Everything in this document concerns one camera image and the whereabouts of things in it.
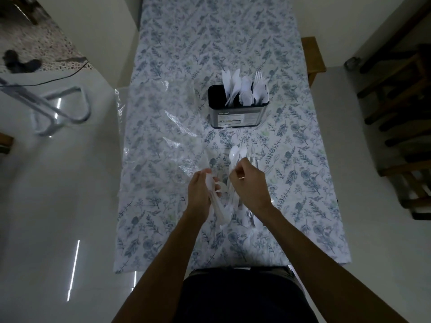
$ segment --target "person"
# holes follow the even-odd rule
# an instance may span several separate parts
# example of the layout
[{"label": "person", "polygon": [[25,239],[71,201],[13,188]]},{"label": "person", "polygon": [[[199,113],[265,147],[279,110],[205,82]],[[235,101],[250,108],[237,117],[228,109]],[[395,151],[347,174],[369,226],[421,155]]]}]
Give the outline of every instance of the person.
[{"label": "person", "polygon": [[[188,205],[166,244],[113,322],[317,322],[299,284],[283,269],[204,269],[184,276],[209,214],[205,169],[188,186]],[[271,203],[265,174],[243,158],[230,180],[272,233],[327,322],[406,322],[290,224]]]}]

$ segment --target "person's left hand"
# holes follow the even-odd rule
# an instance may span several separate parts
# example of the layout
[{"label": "person's left hand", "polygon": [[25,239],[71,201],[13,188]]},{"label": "person's left hand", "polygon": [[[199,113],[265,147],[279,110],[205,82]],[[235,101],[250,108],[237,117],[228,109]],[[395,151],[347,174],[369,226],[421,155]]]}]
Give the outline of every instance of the person's left hand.
[{"label": "person's left hand", "polygon": [[[205,179],[207,174],[211,174],[211,169],[203,169],[196,172],[188,186],[188,204],[185,210],[185,214],[189,216],[196,216],[204,223],[209,214],[209,206],[211,201],[209,200],[209,192]],[[217,177],[213,177],[214,181],[220,181]],[[216,190],[220,189],[219,185],[215,186]]]}]

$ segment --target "dark clothing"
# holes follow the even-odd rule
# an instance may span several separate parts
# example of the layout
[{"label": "dark clothing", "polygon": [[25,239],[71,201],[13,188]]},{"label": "dark clothing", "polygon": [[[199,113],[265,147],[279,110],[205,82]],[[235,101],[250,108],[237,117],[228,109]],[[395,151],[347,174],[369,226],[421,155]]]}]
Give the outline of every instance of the dark clothing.
[{"label": "dark clothing", "polygon": [[174,322],[316,323],[302,289],[270,271],[207,269],[191,274],[184,281]]}]

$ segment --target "clear plastic sheet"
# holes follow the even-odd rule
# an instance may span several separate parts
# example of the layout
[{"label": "clear plastic sheet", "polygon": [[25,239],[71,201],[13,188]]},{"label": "clear plastic sheet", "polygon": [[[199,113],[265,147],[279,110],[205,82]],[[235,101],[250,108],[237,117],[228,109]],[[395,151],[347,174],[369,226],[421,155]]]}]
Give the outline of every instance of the clear plastic sheet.
[{"label": "clear plastic sheet", "polygon": [[[125,127],[120,192],[175,192],[208,167],[192,80],[147,81],[125,92],[116,91],[120,135]],[[134,102],[125,106],[127,99]]]}]

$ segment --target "black cable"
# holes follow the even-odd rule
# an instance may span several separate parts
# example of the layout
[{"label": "black cable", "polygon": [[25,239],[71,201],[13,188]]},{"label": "black cable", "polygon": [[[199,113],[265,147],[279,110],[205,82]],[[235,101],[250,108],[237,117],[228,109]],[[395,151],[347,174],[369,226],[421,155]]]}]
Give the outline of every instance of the black cable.
[{"label": "black cable", "polygon": [[1,87],[29,87],[29,86],[39,86],[39,85],[44,85],[44,84],[48,84],[51,83],[52,81],[60,81],[62,79],[65,78],[69,78],[72,77],[73,75],[77,74],[79,71],[81,71],[81,69],[83,69],[87,64],[89,63],[89,61],[87,61],[81,68],[79,68],[78,70],[76,70],[74,73],[72,73],[71,75],[68,75],[66,77],[62,77],[62,78],[57,78],[57,79],[52,79],[51,81],[46,81],[44,83],[39,83],[39,84],[34,84],[34,85],[3,85]]}]

